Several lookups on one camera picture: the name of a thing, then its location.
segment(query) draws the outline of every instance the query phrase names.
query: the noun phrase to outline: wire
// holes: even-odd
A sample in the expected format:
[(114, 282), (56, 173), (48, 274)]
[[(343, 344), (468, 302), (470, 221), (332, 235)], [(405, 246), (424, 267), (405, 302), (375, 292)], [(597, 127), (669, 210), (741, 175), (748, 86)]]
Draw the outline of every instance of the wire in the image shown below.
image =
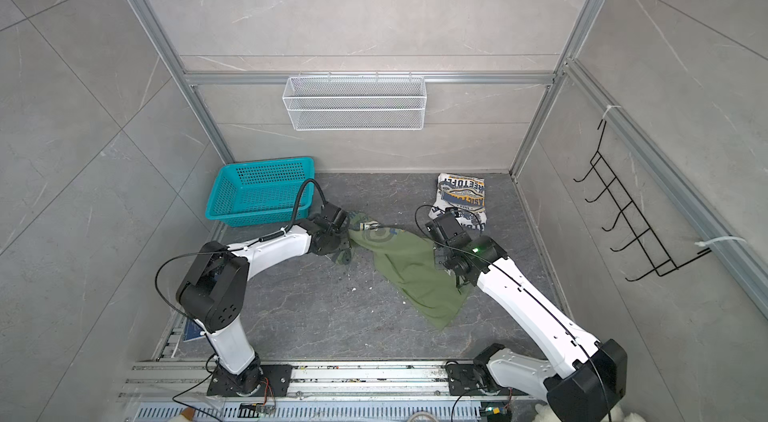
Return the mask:
[(213, 373), (213, 372), (209, 372), (209, 371), (208, 371), (208, 362), (210, 362), (210, 360), (211, 360), (212, 358), (214, 358), (214, 356), (215, 356), (215, 355), (216, 355), (216, 354), (211, 354), (211, 355), (210, 355), (210, 357), (208, 358), (208, 360), (206, 360), (206, 361), (205, 361), (205, 370), (206, 370), (206, 372), (208, 372), (208, 377), (206, 377), (205, 379), (201, 380), (200, 382), (197, 382), (197, 384), (195, 384), (195, 385), (193, 385), (192, 387), (188, 388), (188, 389), (187, 389), (187, 390), (185, 390), (184, 392), (180, 392), (180, 393), (176, 394), (174, 397), (172, 397), (172, 398), (170, 398), (170, 399), (171, 399), (173, 402), (176, 402), (177, 404), (181, 404), (181, 405), (183, 405), (183, 406), (185, 406), (185, 407), (188, 407), (188, 408), (191, 408), (191, 409), (195, 409), (196, 411), (200, 412), (201, 414), (203, 414), (203, 415), (207, 415), (208, 417), (211, 417), (211, 418), (214, 418), (214, 419), (218, 420), (219, 422), (224, 422), (224, 420), (223, 420), (223, 419), (221, 419), (221, 418), (219, 418), (219, 417), (217, 417), (217, 416), (213, 415), (211, 412), (208, 412), (207, 410), (203, 410), (203, 409), (201, 409), (201, 408), (196, 408), (196, 407), (195, 407), (195, 406), (193, 406), (193, 405), (189, 405), (189, 404), (186, 404), (186, 403), (184, 403), (184, 402), (182, 402), (182, 401), (180, 401), (180, 400), (176, 400), (176, 398), (177, 398), (177, 397), (181, 397), (182, 395), (184, 395), (184, 394), (187, 394), (187, 392), (189, 392), (190, 390), (192, 390), (192, 389), (194, 389), (194, 388), (197, 388), (198, 386), (200, 386), (201, 384), (203, 384), (203, 382), (205, 382), (206, 380), (210, 379), (210, 378), (211, 378), (211, 376), (213, 376), (213, 375), (214, 375), (214, 373)]
[(216, 252), (212, 252), (212, 253), (189, 253), (189, 254), (177, 255), (176, 257), (171, 257), (170, 259), (165, 261), (158, 268), (158, 271), (154, 274), (154, 290), (156, 290), (158, 292), (158, 295), (160, 296), (161, 299), (163, 299), (163, 302), (168, 304), (168, 307), (170, 307), (174, 311), (178, 312), (179, 314), (182, 314), (184, 317), (186, 317), (188, 319), (192, 319), (192, 317), (190, 317), (189, 314), (187, 314), (187, 312), (184, 312), (181, 309), (178, 309), (178, 307), (176, 307), (175, 305), (171, 304), (170, 301), (165, 298), (165, 295), (163, 295), (163, 293), (160, 291), (160, 287), (158, 287), (158, 278), (160, 277), (160, 271), (163, 270), (163, 267), (168, 265), (168, 263), (171, 263), (171, 262), (173, 262), (176, 259), (181, 259), (182, 257), (188, 257), (190, 255), (222, 254), (222, 253), (225, 253), (225, 252), (226, 252), (226, 250), (220, 250), (220, 251), (216, 251)]
[(266, 381), (266, 387), (264, 388), (264, 402), (262, 402), (262, 405), (266, 405), (266, 396), (270, 393), (270, 379), (267, 377), (264, 377), (264, 380)]
[[(442, 212), (444, 214), (446, 213), (446, 211), (443, 208), (437, 207), (437, 206), (433, 206), (431, 204), (422, 204), (421, 206), (416, 207), (416, 210), (418, 211), (421, 207), (432, 207), (433, 209), (437, 209), (437, 210), (439, 210), (440, 212)], [(473, 215), (475, 217), (475, 220), (478, 221), (478, 230), (480, 231), (480, 235), (482, 235), (482, 223), (480, 222), (480, 216), (478, 216), (477, 214), (475, 214), (471, 210), (467, 210), (467, 212), (470, 213), (471, 215)], [(422, 234), (424, 234), (424, 236), (426, 236), (428, 239), (431, 239), (432, 237), (429, 237), (429, 235), (425, 234), (424, 231), (422, 230), (422, 228), (418, 225), (418, 221), (416, 220), (416, 214), (415, 213), (413, 214), (413, 220), (414, 220), (414, 222), (416, 222), (416, 227), (418, 227), (418, 230), (422, 231)]]
[(507, 404), (504, 406), (505, 409), (509, 408), (509, 405), (512, 403), (512, 389), (509, 389), (509, 398), (507, 399)]
[(272, 405), (274, 406), (274, 410), (277, 410), (277, 398), (275, 397), (273, 386), (270, 386), (270, 394), (272, 394)]
[[(416, 210), (413, 212), (413, 222), (415, 222), (415, 223), (416, 223), (416, 227), (418, 227), (418, 230), (419, 230), (419, 231), (421, 231), (421, 233), (422, 233), (422, 234), (424, 234), (424, 236), (426, 236), (427, 238), (431, 239), (431, 237), (429, 237), (429, 236), (428, 236), (428, 235), (427, 235), (427, 234), (426, 234), (426, 233), (425, 233), (425, 232), (422, 230), (422, 227), (421, 227), (420, 225), (418, 225), (418, 218), (417, 218), (416, 216), (418, 215), (418, 210), (419, 210), (421, 207), (433, 207), (433, 206), (432, 206), (432, 205), (430, 205), (430, 204), (422, 204), (421, 206), (419, 206), (419, 207), (416, 207)], [(516, 285), (517, 285), (519, 288), (522, 288), (522, 284), (521, 284), (521, 283), (519, 283), (518, 281), (514, 280), (514, 278), (513, 278), (513, 277), (512, 277), (510, 274), (507, 274), (506, 272), (504, 272), (504, 270), (503, 270), (501, 267), (499, 267), (499, 266), (498, 266), (498, 265), (496, 265), (495, 263), (492, 263), (491, 261), (488, 261), (488, 260), (484, 259), (484, 258), (483, 258), (483, 257), (481, 257), (480, 255), (477, 255), (477, 254), (475, 254), (475, 253), (470, 253), (470, 252), (468, 252), (468, 251), (466, 251), (466, 250), (456, 249), (455, 247), (451, 247), (450, 245), (446, 245), (446, 244), (443, 244), (443, 243), (439, 243), (439, 242), (437, 242), (437, 241), (436, 241), (436, 240), (434, 240), (434, 239), (433, 239), (432, 241), (433, 241), (435, 244), (437, 244), (437, 245), (442, 245), (443, 247), (448, 247), (448, 248), (449, 248), (449, 249), (451, 249), (451, 250), (455, 250), (455, 251), (458, 251), (458, 252), (460, 252), (460, 253), (465, 253), (465, 254), (467, 254), (467, 255), (471, 255), (472, 257), (475, 257), (476, 259), (480, 259), (480, 260), (482, 260), (484, 263), (486, 263), (486, 264), (488, 264), (488, 265), (492, 265), (492, 266), (493, 266), (493, 267), (495, 267), (495, 268), (496, 268), (496, 269), (497, 269), (497, 270), (498, 270), (500, 273), (502, 273), (502, 274), (506, 275), (506, 276), (507, 276), (507, 278), (508, 278), (509, 280), (513, 281), (513, 282), (514, 282), (514, 283), (515, 283), (515, 284), (516, 284)], [(608, 422), (613, 422), (613, 418), (610, 416), (610, 408), (611, 408), (611, 407), (609, 407), (609, 406), (608, 406), (608, 392), (605, 390), (605, 384), (603, 383), (603, 378), (601, 378), (601, 377), (600, 377), (600, 373), (598, 372), (598, 368), (597, 368), (597, 366), (594, 364), (594, 361), (593, 361), (593, 360), (592, 360), (592, 358), (590, 357), (589, 353), (587, 352), (587, 349), (585, 349), (585, 348), (584, 348), (584, 346), (583, 346), (583, 345), (581, 345), (581, 344), (578, 342), (578, 340), (576, 339), (576, 336), (574, 336), (573, 334), (571, 334), (571, 331), (569, 331), (569, 330), (568, 330), (568, 328), (565, 326), (565, 324), (563, 324), (563, 323), (562, 323), (562, 321), (561, 321), (559, 318), (555, 317), (555, 316), (554, 316), (554, 314), (552, 314), (552, 311), (550, 311), (549, 309), (547, 309), (547, 307), (546, 307), (546, 306), (545, 306), (545, 305), (544, 305), (544, 304), (543, 304), (543, 303), (542, 303), (540, 300), (536, 299), (536, 298), (534, 297), (534, 295), (533, 295), (532, 293), (530, 293), (530, 292), (529, 292), (527, 289), (523, 289), (523, 292), (525, 292), (526, 294), (528, 294), (528, 296), (529, 296), (529, 297), (531, 297), (531, 299), (533, 299), (534, 301), (536, 301), (536, 303), (537, 303), (537, 304), (539, 304), (540, 306), (542, 306), (542, 309), (543, 309), (544, 311), (546, 311), (548, 314), (550, 314), (550, 316), (552, 316), (552, 318), (553, 318), (555, 321), (557, 321), (557, 322), (558, 322), (558, 324), (560, 324), (560, 326), (563, 328), (563, 330), (565, 331), (565, 333), (566, 333), (566, 334), (568, 334), (568, 335), (570, 335), (570, 336), (571, 336), (571, 339), (573, 339), (573, 342), (574, 342), (574, 343), (575, 343), (575, 344), (576, 344), (576, 345), (577, 345), (577, 346), (578, 346), (578, 347), (581, 349), (581, 351), (582, 351), (582, 352), (584, 352), (584, 355), (587, 357), (587, 360), (589, 361), (590, 365), (592, 366), (592, 370), (594, 371), (594, 374), (598, 376), (598, 381), (600, 382), (600, 388), (601, 388), (601, 390), (603, 391), (603, 400), (604, 400), (604, 402), (605, 402), (605, 408), (608, 410)], [(453, 409), (451, 409), (451, 422), (453, 422)]]
[(293, 224), (296, 223), (296, 215), (299, 212), (299, 203), (301, 201), (301, 196), (304, 194), (304, 188), (309, 183), (312, 183), (314, 185), (315, 189), (317, 189), (317, 192), (320, 194), (320, 198), (322, 200), (322, 205), (325, 206), (326, 204), (328, 204), (328, 200), (326, 199), (326, 195), (322, 192), (322, 187), (320, 187), (320, 185), (317, 183), (317, 181), (312, 179), (312, 178), (305, 179), (304, 182), (302, 182), (301, 186), (299, 187), (299, 192), (296, 195), (296, 199), (293, 200), (293, 211), (291, 211), (290, 221), (288, 222), (288, 225), (286, 225), (284, 228), (282, 228), (280, 230), (276, 230), (272, 234), (262, 235), (258, 239), (254, 240), (252, 243), (246, 245), (246, 247), (250, 247), (251, 245), (257, 244), (257, 243), (263, 243), (263, 242), (268, 241), (268, 240), (277, 239), (281, 235), (285, 235), (285, 233), (287, 233), (288, 231), (291, 230), (291, 228), (293, 227)]
[(469, 389), (469, 390), (466, 390), (466, 391), (464, 392), (464, 394), (461, 394), (461, 395), (459, 395), (459, 396), (456, 398), (456, 401), (453, 403), (453, 406), (451, 406), (451, 422), (453, 422), (453, 411), (454, 411), (454, 409), (456, 408), (456, 404), (458, 404), (458, 402), (459, 402), (459, 401), (462, 399), (462, 397), (464, 397), (466, 394), (469, 394), (469, 393), (470, 393), (470, 392), (472, 392), (473, 390), (480, 390), (480, 389), (485, 389), (485, 387), (477, 387), (477, 388), (474, 388), (474, 389)]

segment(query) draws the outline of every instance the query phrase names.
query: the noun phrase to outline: white fabric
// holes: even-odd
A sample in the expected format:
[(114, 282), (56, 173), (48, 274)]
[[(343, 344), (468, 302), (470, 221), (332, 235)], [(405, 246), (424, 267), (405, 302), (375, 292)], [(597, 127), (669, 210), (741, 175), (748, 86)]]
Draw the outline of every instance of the white fabric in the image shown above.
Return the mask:
[(437, 177), (437, 199), (430, 209), (434, 219), (450, 207), (458, 209), (459, 224), (473, 229), (485, 228), (485, 179), (442, 173)]

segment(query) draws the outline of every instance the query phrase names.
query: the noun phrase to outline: wire mesh basket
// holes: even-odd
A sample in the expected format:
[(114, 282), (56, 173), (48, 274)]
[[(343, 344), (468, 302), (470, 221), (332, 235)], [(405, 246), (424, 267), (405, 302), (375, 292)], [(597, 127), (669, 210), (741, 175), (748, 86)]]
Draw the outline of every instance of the wire mesh basket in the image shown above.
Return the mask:
[(427, 90), (412, 76), (295, 76), (283, 102), (296, 130), (422, 129)]

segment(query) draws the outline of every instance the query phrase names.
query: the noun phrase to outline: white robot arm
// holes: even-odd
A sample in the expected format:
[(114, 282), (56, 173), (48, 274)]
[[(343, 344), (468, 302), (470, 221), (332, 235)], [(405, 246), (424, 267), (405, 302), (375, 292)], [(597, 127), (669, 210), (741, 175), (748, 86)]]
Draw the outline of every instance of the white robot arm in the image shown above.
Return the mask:
[[(274, 264), (306, 253), (349, 247), (346, 213), (326, 203), (310, 219), (244, 243), (208, 243), (177, 292), (177, 300), (204, 328), (232, 387), (242, 395), (258, 388), (259, 356), (240, 323), (248, 279)], [(515, 388), (548, 400), (563, 422), (597, 421), (624, 396), (627, 357), (613, 340), (601, 344), (547, 300), (486, 235), (471, 239), (450, 214), (427, 224), (436, 244), (449, 248), (445, 263), (498, 302), (544, 352), (546, 360), (494, 344), (475, 358), (476, 386)]]

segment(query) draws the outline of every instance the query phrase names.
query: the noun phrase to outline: white cable tie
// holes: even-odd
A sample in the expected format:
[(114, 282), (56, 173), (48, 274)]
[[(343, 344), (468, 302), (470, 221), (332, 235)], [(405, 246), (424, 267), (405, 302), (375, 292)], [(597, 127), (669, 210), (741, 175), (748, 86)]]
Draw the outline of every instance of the white cable tie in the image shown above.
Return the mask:
[(608, 105), (608, 107), (605, 108), (605, 112), (603, 112), (603, 119), (605, 119), (605, 116), (608, 115), (608, 111), (613, 109), (614, 107), (621, 107), (621, 106), (611, 106), (611, 105)]
[(741, 237), (736, 237), (735, 235), (723, 235), (722, 237), (715, 237), (714, 239), (699, 241), (698, 243), (694, 243), (694, 244), (698, 245), (699, 247), (706, 247), (709, 244), (718, 243), (722, 240), (737, 240), (741, 243), (746, 242), (746, 239), (743, 239)]

